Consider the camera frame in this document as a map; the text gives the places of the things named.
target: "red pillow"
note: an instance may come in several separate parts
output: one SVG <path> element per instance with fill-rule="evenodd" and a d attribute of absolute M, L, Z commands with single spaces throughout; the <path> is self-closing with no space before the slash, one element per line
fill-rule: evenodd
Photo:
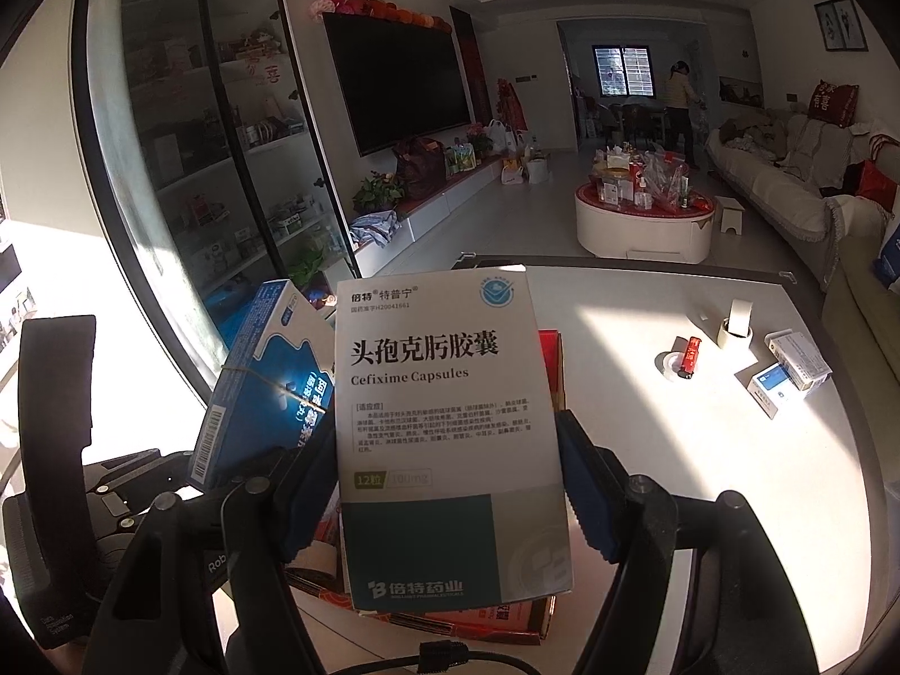
<path fill-rule="evenodd" d="M 835 86 L 821 80 L 809 100 L 809 118 L 847 128 L 853 123 L 859 97 L 858 86 Z"/>
<path fill-rule="evenodd" d="M 897 195 L 897 183 L 885 175 L 871 160 L 866 160 L 859 178 L 858 197 L 874 200 L 890 213 L 894 209 L 894 196 Z"/>

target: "lighter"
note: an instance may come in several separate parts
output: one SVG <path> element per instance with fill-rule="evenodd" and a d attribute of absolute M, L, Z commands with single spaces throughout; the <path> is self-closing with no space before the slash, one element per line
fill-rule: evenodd
<path fill-rule="evenodd" d="M 687 343 L 687 350 L 684 351 L 684 360 L 681 361 L 681 368 L 678 369 L 678 378 L 690 379 L 694 375 L 696 368 L 696 356 L 700 353 L 700 338 L 692 337 Z"/>

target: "television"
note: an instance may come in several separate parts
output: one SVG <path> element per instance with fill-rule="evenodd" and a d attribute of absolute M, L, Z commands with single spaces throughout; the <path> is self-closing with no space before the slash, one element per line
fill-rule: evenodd
<path fill-rule="evenodd" d="M 452 35 L 378 17 L 323 17 L 360 155 L 470 123 Z"/>

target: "tiled floor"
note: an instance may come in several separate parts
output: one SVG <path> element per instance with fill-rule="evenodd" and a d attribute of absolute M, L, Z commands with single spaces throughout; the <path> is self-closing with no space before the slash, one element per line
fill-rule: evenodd
<path fill-rule="evenodd" d="M 586 182 L 595 143 L 574 152 L 552 155 L 552 178 L 539 185 L 488 185 L 450 218 L 391 261 L 380 275 L 449 269 L 462 252 L 474 254 L 550 255 L 589 257 L 575 236 L 573 191 Z M 822 293 L 816 280 L 790 246 L 766 223 L 747 200 L 707 175 L 691 180 L 710 197 L 738 197 L 746 206 L 742 236 L 723 234 L 715 227 L 712 249 L 704 263 L 760 272 L 794 272 L 800 290 L 821 310 Z"/>

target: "red tablecloth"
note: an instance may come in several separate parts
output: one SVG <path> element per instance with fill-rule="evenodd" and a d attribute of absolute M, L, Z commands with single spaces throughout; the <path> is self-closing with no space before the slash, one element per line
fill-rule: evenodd
<path fill-rule="evenodd" d="M 655 203 L 650 210 L 642 210 L 631 201 L 623 201 L 618 205 L 609 205 L 609 203 L 600 200 L 600 197 L 597 196 L 597 188 L 591 183 L 579 187 L 577 191 L 575 191 L 575 196 L 578 200 L 587 203 L 593 208 L 608 210 L 611 213 L 635 215 L 638 218 L 703 218 L 704 215 L 712 215 L 716 212 L 716 208 L 708 197 L 693 190 L 690 191 L 690 208 L 678 209 L 678 212 L 676 213 L 669 213 Z"/>

